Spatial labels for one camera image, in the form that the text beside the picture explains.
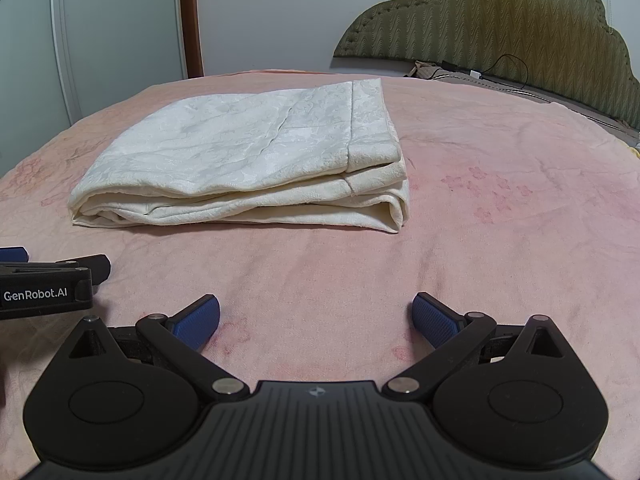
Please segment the frosted glass wardrobe door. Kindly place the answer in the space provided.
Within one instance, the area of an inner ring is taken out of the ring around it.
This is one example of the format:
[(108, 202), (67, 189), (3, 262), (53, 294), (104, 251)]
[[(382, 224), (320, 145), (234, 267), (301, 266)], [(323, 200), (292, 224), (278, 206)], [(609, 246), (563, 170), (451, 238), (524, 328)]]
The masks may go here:
[(1, 0), (1, 170), (187, 74), (179, 0)]

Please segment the brown wooden door frame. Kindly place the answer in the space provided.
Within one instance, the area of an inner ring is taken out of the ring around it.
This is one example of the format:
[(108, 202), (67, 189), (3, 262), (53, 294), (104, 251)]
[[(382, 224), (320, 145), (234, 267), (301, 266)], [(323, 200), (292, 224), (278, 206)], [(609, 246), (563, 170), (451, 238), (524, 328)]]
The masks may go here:
[(204, 76), (200, 28), (198, 27), (198, 0), (180, 0), (182, 40), (186, 73), (189, 78)]

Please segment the pink bed sheet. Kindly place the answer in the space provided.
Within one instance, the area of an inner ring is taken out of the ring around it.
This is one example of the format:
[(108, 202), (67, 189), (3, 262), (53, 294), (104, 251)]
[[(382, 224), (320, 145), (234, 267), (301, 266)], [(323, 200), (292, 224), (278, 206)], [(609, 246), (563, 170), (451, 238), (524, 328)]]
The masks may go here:
[(211, 93), (319, 87), (313, 73), (162, 84), (61, 132), (1, 180), (1, 241), (35, 260), (104, 254), (96, 313), (130, 325), (205, 294), (221, 302), (205, 355), (246, 382), (385, 382), (428, 350), (407, 309), (429, 292), (501, 323), (550, 315), (600, 387), (598, 464), (639, 473), (639, 161), (584, 116), (479, 88), (401, 77), (385, 101), (407, 159), (410, 217), (396, 235), (201, 224), (83, 229), (70, 191), (122, 131)]

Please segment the white cream pants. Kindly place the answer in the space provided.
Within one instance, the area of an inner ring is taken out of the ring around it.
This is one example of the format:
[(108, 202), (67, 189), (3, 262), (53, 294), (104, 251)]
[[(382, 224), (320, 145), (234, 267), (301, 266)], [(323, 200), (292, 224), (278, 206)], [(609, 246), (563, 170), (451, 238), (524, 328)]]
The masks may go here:
[(210, 222), (397, 233), (409, 179), (382, 82), (194, 96), (121, 133), (73, 189), (78, 226)]

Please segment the olive green padded headboard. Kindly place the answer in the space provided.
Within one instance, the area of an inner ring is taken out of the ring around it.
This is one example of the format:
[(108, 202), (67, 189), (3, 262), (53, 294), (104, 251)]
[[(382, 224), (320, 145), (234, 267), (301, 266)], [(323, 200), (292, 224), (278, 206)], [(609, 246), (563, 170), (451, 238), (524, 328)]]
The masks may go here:
[(448, 62), (639, 125), (639, 81), (602, 0), (387, 0), (347, 27), (334, 54)]

